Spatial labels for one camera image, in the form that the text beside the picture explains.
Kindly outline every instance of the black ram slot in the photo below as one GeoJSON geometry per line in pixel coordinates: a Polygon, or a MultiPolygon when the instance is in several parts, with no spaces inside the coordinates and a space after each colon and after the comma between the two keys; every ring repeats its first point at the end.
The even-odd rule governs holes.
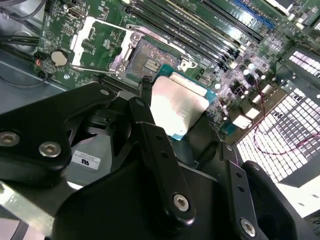
{"type": "Polygon", "coordinates": [[[263,37],[257,32],[253,31],[251,28],[240,22],[238,19],[234,18],[230,13],[216,5],[210,0],[201,0],[200,4],[206,6],[217,17],[222,18],[233,24],[237,29],[242,31],[245,35],[253,39],[255,42],[260,43],[263,37]]]}
{"type": "MultiPolygon", "coordinates": [[[[156,10],[154,10],[154,8],[150,5],[146,6],[144,3],[142,2],[137,2],[136,6],[138,6],[141,10],[143,10],[144,12],[148,12],[151,15],[155,15],[158,16],[159,18],[161,18],[161,15],[159,12],[157,12],[156,10]]],[[[166,24],[168,24],[170,27],[176,29],[177,31],[181,32],[182,34],[184,34],[185,36],[187,36],[189,39],[192,40],[192,42],[195,43],[195,45],[197,47],[200,46],[204,46],[205,48],[207,48],[209,51],[213,52],[215,55],[220,56],[220,58],[223,59],[224,62],[227,61],[227,59],[229,59],[230,57],[227,55],[224,55],[223,53],[220,52],[219,49],[216,49],[214,46],[208,44],[207,42],[205,42],[203,39],[197,37],[195,34],[190,33],[189,31],[187,31],[186,29],[184,29],[183,27],[179,27],[179,25],[177,25],[174,21],[172,21],[171,19],[168,19],[166,16],[163,16],[161,18],[162,21],[164,21],[166,24]]]]}
{"type": "Polygon", "coordinates": [[[216,53],[211,49],[208,49],[203,44],[201,44],[199,41],[195,40],[193,36],[190,34],[186,34],[184,31],[181,31],[181,29],[176,28],[174,24],[172,24],[170,21],[168,21],[166,18],[162,18],[158,12],[153,11],[151,7],[142,6],[142,4],[138,4],[137,6],[139,10],[142,10],[144,14],[148,14],[149,16],[153,16],[153,18],[157,19],[157,22],[160,26],[168,26],[165,29],[169,30],[172,34],[174,34],[175,39],[179,40],[180,42],[187,45],[189,48],[193,49],[197,53],[202,53],[207,58],[210,56],[210,60],[212,61],[215,59],[214,63],[216,64],[224,64],[226,62],[226,59],[224,57],[221,57],[222,59],[218,58],[214,55],[220,55],[220,53],[216,53]]]}
{"type": "Polygon", "coordinates": [[[222,68],[224,70],[228,69],[227,66],[223,62],[218,61],[217,59],[214,59],[213,56],[208,55],[206,52],[203,52],[201,49],[197,49],[197,47],[191,46],[190,42],[186,42],[182,37],[179,37],[175,33],[172,33],[172,31],[169,31],[169,29],[163,28],[163,27],[160,28],[159,26],[161,26],[161,20],[159,19],[159,21],[157,21],[155,19],[155,16],[152,19],[149,16],[146,16],[143,12],[141,12],[141,11],[131,7],[131,6],[129,6],[127,8],[127,13],[129,15],[130,14],[133,15],[137,19],[143,20],[147,24],[150,24],[153,28],[157,29],[158,33],[161,33],[163,36],[167,35],[170,38],[170,39],[167,38],[169,41],[172,42],[171,39],[174,39],[174,40],[178,40],[179,42],[183,43],[184,46],[180,45],[179,47],[185,49],[186,52],[188,52],[188,53],[190,53],[190,52],[197,53],[200,56],[202,56],[203,58],[206,58],[206,59],[210,60],[211,62],[217,64],[220,68],[222,68]]]}
{"type": "Polygon", "coordinates": [[[183,23],[185,26],[190,28],[193,32],[195,32],[196,34],[201,36],[202,39],[208,39],[207,41],[211,41],[212,43],[214,43],[215,45],[219,46],[221,49],[226,51],[231,56],[235,56],[236,51],[233,50],[230,46],[226,45],[220,39],[218,39],[218,38],[214,37],[213,35],[201,30],[200,28],[197,29],[197,27],[192,22],[190,22],[188,19],[185,19],[185,18],[181,17],[180,15],[176,14],[175,11],[171,7],[168,7],[167,5],[161,3],[159,0],[149,0],[149,1],[152,2],[153,4],[155,4],[157,7],[159,7],[163,11],[167,12],[168,14],[170,14],[171,16],[174,16],[174,18],[178,19],[181,23],[183,23]]]}
{"type": "MultiPolygon", "coordinates": [[[[185,8],[185,6],[181,5],[179,2],[177,2],[176,0],[170,0],[170,3],[172,3],[173,6],[177,6],[179,8],[181,8],[184,12],[190,14],[191,16],[198,16],[197,13],[195,13],[195,11],[190,10],[185,8]]],[[[220,35],[223,39],[225,39],[226,41],[230,42],[233,46],[235,46],[236,48],[240,48],[241,44],[235,40],[234,38],[232,38],[231,36],[227,35],[225,32],[223,32],[222,30],[216,28],[214,25],[212,25],[210,22],[205,21],[202,18],[199,17],[195,17],[199,22],[202,22],[204,25],[208,26],[209,28],[213,29],[218,35],[220,35]]]]}

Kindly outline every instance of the white label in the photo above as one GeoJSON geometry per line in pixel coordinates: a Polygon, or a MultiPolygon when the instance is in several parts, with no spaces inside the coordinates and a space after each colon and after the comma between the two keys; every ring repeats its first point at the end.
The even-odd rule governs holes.
{"type": "Polygon", "coordinates": [[[81,151],[75,151],[71,162],[81,164],[91,169],[98,170],[101,159],[95,156],[91,156],[81,151]]]}

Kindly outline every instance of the dimm slot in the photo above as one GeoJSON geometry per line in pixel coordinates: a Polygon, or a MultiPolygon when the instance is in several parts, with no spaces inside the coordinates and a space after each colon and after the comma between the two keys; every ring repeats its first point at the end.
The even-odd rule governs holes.
{"type": "Polygon", "coordinates": [[[178,11],[187,15],[193,21],[198,23],[199,24],[198,26],[200,28],[202,28],[203,30],[210,30],[210,31],[214,32],[216,35],[218,35],[219,37],[221,37],[222,39],[224,39],[225,41],[229,42],[235,48],[237,48],[237,49],[241,48],[242,45],[236,39],[232,38],[231,36],[227,35],[223,31],[221,31],[220,29],[216,28],[211,23],[203,20],[202,18],[197,17],[197,15],[193,11],[185,9],[185,7],[182,6],[181,4],[179,4],[177,1],[175,1],[175,0],[165,0],[165,1],[168,4],[170,4],[171,6],[173,6],[174,8],[176,8],[178,11]]]}
{"type": "MultiPolygon", "coordinates": [[[[139,6],[143,11],[145,12],[149,12],[152,15],[159,15],[159,12],[157,12],[155,10],[155,6],[146,6],[143,2],[139,1],[136,3],[137,6],[139,6]]],[[[203,39],[197,37],[195,34],[192,34],[188,31],[186,31],[183,27],[179,27],[177,26],[177,24],[175,22],[172,23],[172,19],[168,19],[166,18],[162,18],[161,20],[163,20],[164,22],[166,22],[168,25],[170,25],[171,27],[175,28],[177,31],[182,32],[184,35],[186,35],[188,38],[192,39],[192,41],[197,45],[197,47],[200,48],[201,45],[203,45],[205,48],[207,48],[209,51],[213,52],[215,55],[220,56],[224,62],[226,62],[227,59],[229,59],[228,56],[222,54],[221,52],[219,52],[218,49],[213,49],[214,46],[206,43],[205,41],[203,41],[203,39]]]]}
{"type": "Polygon", "coordinates": [[[146,16],[143,12],[133,8],[133,6],[129,6],[127,8],[127,13],[128,14],[132,14],[137,19],[143,20],[147,24],[150,24],[153,28],[157,29],[158,33],[161,33],[169,41],[178,40],[180,42],[179,47],[185,49],[188,53],[190,53],[190,52],[192,53],[193,52],[194,54],[199,54],[203,58],[206,58],[206,59],[210,60],[212,63],[217,64],[220,68],[222,68],[224,70],[228,69],[227,66],[223,62],[220,62],[220,61],[212,58],[207,53],[204,53],[201,49],[197,49],[197,47],[188,45],[188,42],[186,43],[186,41],[183,40],[183,38],[175,35],[175,33],[172,33],[171,31],[169,31],[169,29],[167,29],[167,28],[159,28],[160,24],[159,24],[159,22],[157,20],[154,20],[154,19],[150,18],[149,16],[146,16]]]}
{"type": "Polygon", "coordinates": [[[171,14],[172,16],[174,16],[176,19],[178,19],[180,22],[182,22],[185,26],[187,26],[193,32],[195,32],[198,36],[200,36],[202,39],[207,39],[206,41],[213,42],[215,45],[217,45],[219,48],[223,49],[225,52],[229,53],[233,57],[236,55],[236,51],[234,49],[232,49],[230,46],[226,45],[220,39],[218,39],[218,38],[214,37],[213,35],[203,31],[202,29],[200,29],[200,28],[196,29],[196,26],[191,21],[181,17],[181,15],[176,14],[176,12],[170,6],[162,3],[159,0],[149,0],[149,2],[152,2],[153,4],[158,6],[163,11],[165,11],[165,12],[171,14]]]}
{"type": "Polygon", "coordinates": [[[210,0],[201,0],[200,4],[205,6],[210,12],[221,19],[225,19],[227,22],[234,25],[238,30],[243,32],[245,35],[253,39],[257,43],[261,43],[263,37],[257,32],[253,31],[251,28],[240,22],[238,19],[234,18],[230,13],[225,11],[223,8],[219,7],[217,4],[210,0]]]}

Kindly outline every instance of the silver screw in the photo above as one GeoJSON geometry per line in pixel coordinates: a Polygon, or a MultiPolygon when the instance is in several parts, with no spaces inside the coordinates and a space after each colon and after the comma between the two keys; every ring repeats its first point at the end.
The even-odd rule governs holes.
{"type": "Polygon", "coordinates": [[[173,196],[174,205],[181,211],[186,212],[189,209],[188,200],[181,194],[176,194],[173,196]]]}
{"type": "Polygon", "coordinates": [[[12,131],[0,132],[0,146],[13,147],[20,142],[20,136],[12,131]]]}
{"type": "Polygon", "coordinates": [[[254,164],[253,167],[255,170],[260,171],[260,167],[258,165],[254,164]]]}
{"type": "Polygon", "coordinates": [[[247,219],[241,218],[240,224],[246,234],[252,238],[256,236],[256,230],[251,222],[249,222],[247,219]]]}
{"type": "Polygon", "coordinates": [[[120,66],[118,70],[119,70],[119,72],[124,72],[125,71],[125,67],[124,66],[120,66]]]}
{"type": "Polygon", "coordinates": [[[104,94],[104,95],[109,95],[109,92],[107,90],[101,89],[100,93],[104,94]]]}
{"type": "Polygon", "coordinates": [[[226,149],[228,149],[229,151],[232,152],[233,149],[232,149],[232,147],[231,147],[229,144],[226,144],[225,147],[226,147],[226,149]]]}
{"type": "Polygon", "coordinates": [[[140,37],[139,37],[139,35],[134,34],[132,38],[133,38],[134,41],[139,41],[140,37]]]}
{"type": "Polygon", "coordinates": [[[56,158],[61,153],[61,147],[56,142],[47,141],[39,146],[39,152],[44,157],[56,158]]]}

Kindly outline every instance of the ram slot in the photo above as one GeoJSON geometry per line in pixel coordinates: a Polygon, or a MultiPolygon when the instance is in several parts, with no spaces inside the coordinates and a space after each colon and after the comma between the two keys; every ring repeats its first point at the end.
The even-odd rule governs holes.
{"type": "Polygon", "coordinates": [[[236,56],[236,51],[232,49],[230,46],[226,45],[222,40],[213,36],[202,29],[196,29],[195,26],[191,21],[188,19],[183,18],[181,15],[178,15],[174,9],[172,9],[171,5],[166,5],[159,0],[149,0],[157,7],[159,7],[162,12],[161,14],[165,17],[173,18],[177,23],[179,23],[184,29],[189,29],[189,32],[193,33],[195,36],[198,36],[202,41],[208,43],[211,46],[214,46],[217,50],[228,53],[230,57],[236,56]]]}
{"type": "Polygon", "coordinates": [[[183,5],[179,4],[176,0],[165,0],[165,2],[171,5],[173,8],[175,8],[177,11],[179,11],[183,15],[186,15],[188,18],[190,18],[194,23],[196,23],[197,27],[199,27],[200,29],[204,31],[209,30],[211,32],[214,32],[217,36],[224,39],[235,48],[237,49],[242,48],[242,45],[236,39],[232,38],[231,36],[227,35],[225,32],[216,28],[211,23],[203,20],[202,18],[199,18],[196,13],[194,13],[189,9],[186,9],[183,5]]]}
{"type": "Polygon", "coordinates": [[[167,40],[173,43],[179,42],[178,44],[179,47],[183,48],[186,52],[198,54],[202,58],[206,58],[210,60],[212,63],[217,64],[220,68],[224,70],[228,69],[228,67],[223,61],[216,59],[214,56],[212,56],[208,52],[205,52],[204,50],[200,49],[196,45],[191,44],[185,38],[179,36],[174,30],[164,27],[167,24],[163,22],[161,18],[155,15],[150,17],[141,9],[138,9],[135,6],[129,6],[127,9],[127,13],[152,26],[154,29],[156,29],[157,33],[160,33],[167,40]]]}
{"type": "Polygon", "coordinates": [[[238,30],[243,32],[245,35],[253,39],[257,43],[261,43],[263,40],[263,37],[258,34],[257,32],[253,31],[251,28],[243,24],[238,19],[234,18],[230,13],[228,13],[223,8],[219,7],[217,4],[213,3],[210,0],[201,0],[200,4],[205,6],[206,9],[208,9],[210,12],[212,12],[214,15],[216,15],[218,18],[227,20],[232,25],[234,25],[238,30]]]}
{"type": "Polygon", "coordinates": [[[155,4],[152,4],[151,2],[148,2],[148,6],[144,4],[143,2],[139,1],[136,3],[136,6],[138,6],[140,9],[142,9],[144,12],[149,12],[152,15],[159,16],[161,20],[166,22],[168,25],[170,25],[172,28],[175,28],[177,31],[185,35],[188,39],[192,40],[192,42],[197,45],[199,48],[201,46],[204,46],[203,48],[208,49],[215,55],[222,58],[224,62],[226,62],[227,59],[230,57],[223,54],[223,51],[221,49],[217,49],[214,45],[210,45],[209,43],[205,42],[205,39],[201,39],[201,37],[196,35],[196,32],[194,32],[192,29],[186,29],[186,26],[183,25],[183,23],[179,22],[175,17],[168,16],[165,14],[161,14],[161,10],[157,11],[157,6],[155,4]]]}

